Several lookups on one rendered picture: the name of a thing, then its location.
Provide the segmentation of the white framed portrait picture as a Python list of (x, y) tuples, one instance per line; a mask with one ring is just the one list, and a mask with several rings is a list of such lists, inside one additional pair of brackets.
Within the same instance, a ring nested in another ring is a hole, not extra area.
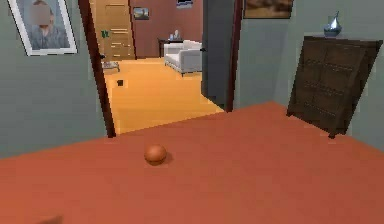
[(75, 54), (65, 0), (7, 0), (27, 56)]

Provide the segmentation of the light wooden door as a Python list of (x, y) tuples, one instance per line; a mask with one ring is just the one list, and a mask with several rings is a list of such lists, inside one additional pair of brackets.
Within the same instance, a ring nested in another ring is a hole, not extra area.
[[(89, 0), (100, 54), (104, 61), (136, 58), (129, 0)], [(101, 31), (109, 31), (102, 38)]]

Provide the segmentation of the brown framed landscape picture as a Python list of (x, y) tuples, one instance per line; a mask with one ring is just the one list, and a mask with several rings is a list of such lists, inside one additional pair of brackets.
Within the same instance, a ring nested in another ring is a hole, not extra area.
[(289, 19), (294, 0), (244, 0), (246, 19)]

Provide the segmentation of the white sofa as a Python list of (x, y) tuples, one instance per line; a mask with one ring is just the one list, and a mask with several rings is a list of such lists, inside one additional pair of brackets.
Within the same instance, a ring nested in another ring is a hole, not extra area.
[(182, 43), (164, 45), (164, 63), (179, 72), (185, 73), (202, 71), (202, 44), (200, 42), (184, 40)]

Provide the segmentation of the small grey coffee table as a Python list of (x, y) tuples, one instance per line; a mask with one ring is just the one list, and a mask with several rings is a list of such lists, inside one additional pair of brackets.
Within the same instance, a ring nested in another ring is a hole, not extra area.
[(101, 62), (103, 69), (116, 69), (117, 72), (120, 72), (120, 65), (118, 62), (114, 61), (107, 61), (107, 62)]

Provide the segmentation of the dark grey room door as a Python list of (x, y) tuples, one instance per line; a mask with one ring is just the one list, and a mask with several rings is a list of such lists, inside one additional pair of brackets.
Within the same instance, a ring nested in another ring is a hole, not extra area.
[(232, 27), (235, 0), (203, 0), (201, 93), (226, 112), (230, 94)]

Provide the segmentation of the dark brown chest of drawers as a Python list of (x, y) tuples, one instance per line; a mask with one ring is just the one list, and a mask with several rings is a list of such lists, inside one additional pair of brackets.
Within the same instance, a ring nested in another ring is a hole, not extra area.
[(287, 108), (333, 139), (347, 132), (383, 42), (306, 36)]

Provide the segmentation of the small dark framed picture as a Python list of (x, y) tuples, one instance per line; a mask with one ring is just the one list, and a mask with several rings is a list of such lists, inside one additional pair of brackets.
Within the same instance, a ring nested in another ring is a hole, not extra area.
[(148, 20), (149, 9), (144, 7), (135, 7), (133, 9), (133, 16), (135, 20)]

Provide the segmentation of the silver blue vase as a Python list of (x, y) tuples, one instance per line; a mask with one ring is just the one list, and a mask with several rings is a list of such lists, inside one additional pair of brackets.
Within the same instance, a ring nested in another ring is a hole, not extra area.
[(339, 12), (329, 18), (328, 23), (324, 26), (323, 32), (326, 37), (337, 37), (342, 31), (339, 23)]

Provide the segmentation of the orange ball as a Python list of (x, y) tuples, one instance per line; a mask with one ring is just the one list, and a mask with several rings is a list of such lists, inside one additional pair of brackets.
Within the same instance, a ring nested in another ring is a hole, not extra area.
[(162, 164), (167, 157), (166, 149), (161, 145), (151, 145), (144, 152), (144, 159), (150, 165)]

